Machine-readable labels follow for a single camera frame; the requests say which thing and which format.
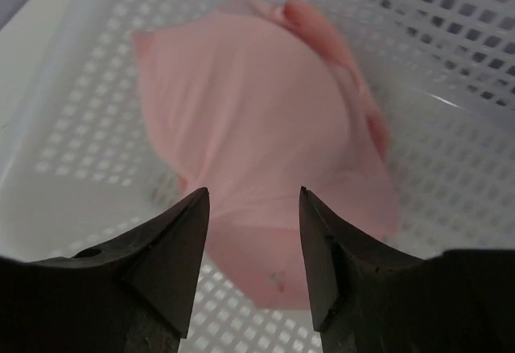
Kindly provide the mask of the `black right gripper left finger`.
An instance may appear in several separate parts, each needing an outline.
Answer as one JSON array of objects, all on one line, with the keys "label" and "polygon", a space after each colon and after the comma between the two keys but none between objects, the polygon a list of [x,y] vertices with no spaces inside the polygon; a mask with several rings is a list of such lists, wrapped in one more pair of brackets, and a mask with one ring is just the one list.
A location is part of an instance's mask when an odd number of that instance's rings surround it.
[{"label": "black right gripper left finger", "polygon": [[73,257],[1,260],[4,352],[176,352],[187,337],[210,212],[200,188]]}]

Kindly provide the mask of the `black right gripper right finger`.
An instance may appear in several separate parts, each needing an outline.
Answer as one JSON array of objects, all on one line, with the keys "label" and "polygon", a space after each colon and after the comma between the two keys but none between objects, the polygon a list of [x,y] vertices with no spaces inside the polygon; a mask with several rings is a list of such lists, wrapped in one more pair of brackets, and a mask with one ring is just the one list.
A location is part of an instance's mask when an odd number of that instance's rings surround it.
[{"label": "black right gripper right finger", "polygon": [[306,188],[299,226],[323,351],[513,351],[513,251],[420,259],[352,226]]}]

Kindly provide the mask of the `pink bra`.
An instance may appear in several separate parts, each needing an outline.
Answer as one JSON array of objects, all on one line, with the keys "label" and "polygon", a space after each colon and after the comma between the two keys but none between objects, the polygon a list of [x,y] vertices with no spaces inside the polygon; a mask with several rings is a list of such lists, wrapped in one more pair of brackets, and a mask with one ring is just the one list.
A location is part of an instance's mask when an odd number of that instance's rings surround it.
[{"label": "pink bra", "polygon": [[183,194],[208,189],[207,254],[255,306],[309,306],[302,187],[371,236],[397,230],[387,121],[312,4],[224,2],[132,48],[150,143]]}]

